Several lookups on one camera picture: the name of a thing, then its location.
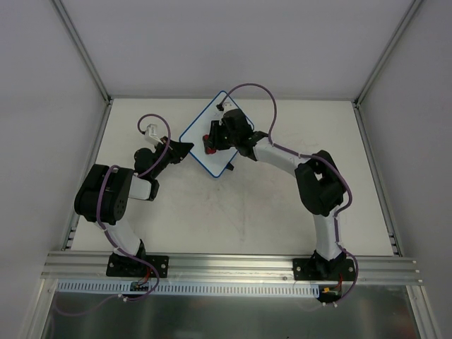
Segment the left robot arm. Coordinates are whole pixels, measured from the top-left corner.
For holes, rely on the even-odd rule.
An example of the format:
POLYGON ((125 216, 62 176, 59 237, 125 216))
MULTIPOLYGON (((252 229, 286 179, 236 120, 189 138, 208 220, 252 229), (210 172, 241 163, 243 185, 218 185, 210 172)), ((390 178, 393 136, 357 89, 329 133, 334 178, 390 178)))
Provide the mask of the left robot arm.
POLYGON ((157 177, 168 165, 180 163, 193 147, 193 143, 164 137, 154 150, 135 152, 133 169, 95 164, 76 194, 76 214, 104 232, 114 255, 124 258, 123 267, 131 275, 144 273, 148 260, 143 241, 124 219, 128 202, 154 201, 160 188, 157 177))

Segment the red bone-shaped eraser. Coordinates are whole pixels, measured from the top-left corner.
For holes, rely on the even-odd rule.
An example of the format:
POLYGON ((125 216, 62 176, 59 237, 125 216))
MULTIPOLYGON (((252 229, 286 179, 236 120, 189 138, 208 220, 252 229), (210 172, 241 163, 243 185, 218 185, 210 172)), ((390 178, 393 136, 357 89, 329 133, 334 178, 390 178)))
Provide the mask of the red bone-shaped eraser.
POLYGON ((202 137, 204 152, 206 155, 212 155, 216 153, 215 145, 211 139, 211 137, 206 134, 202 137))

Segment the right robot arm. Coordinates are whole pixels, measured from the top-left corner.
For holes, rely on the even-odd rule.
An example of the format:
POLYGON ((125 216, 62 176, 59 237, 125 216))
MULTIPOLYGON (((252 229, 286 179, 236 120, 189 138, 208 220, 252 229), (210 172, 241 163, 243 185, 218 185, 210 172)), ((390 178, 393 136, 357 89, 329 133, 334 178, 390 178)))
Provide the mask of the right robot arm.
POLYGON ((240 109, 225 109, 221 119, 210 123, 209 134, 203 137, 204 151, 211 155, 234 148, 255 162, 272 165, 291 174, 297 183, 303 206, 313 215, 316 230, 316 271, 324 279, 332 279, 341 271, 338 257, 338 231, 333 216, 343 203, 345 185, 338 177, 338 169, 326 151, 300 156, 271 143, 270 135, 254 131, 240 109))

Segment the blue framed whiteboard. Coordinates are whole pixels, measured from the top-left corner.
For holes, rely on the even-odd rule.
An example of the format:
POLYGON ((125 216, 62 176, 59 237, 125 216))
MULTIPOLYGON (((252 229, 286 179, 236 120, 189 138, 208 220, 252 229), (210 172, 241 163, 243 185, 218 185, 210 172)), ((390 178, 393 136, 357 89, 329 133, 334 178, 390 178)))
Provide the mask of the blue framed whiteboard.
POLYGON ((236 157, 236 148, 220 150, 214 154, 206 154, 203 137, 210 132, 210 123, 220 120, 223 113, 216 105, 226 97, 227 92, 221 90, 202 110, 201 113, 188 125, 179 137, 182 143, 193 143, 190 154, 214 178, 219 178, 227 169, 230 162, 236 157))

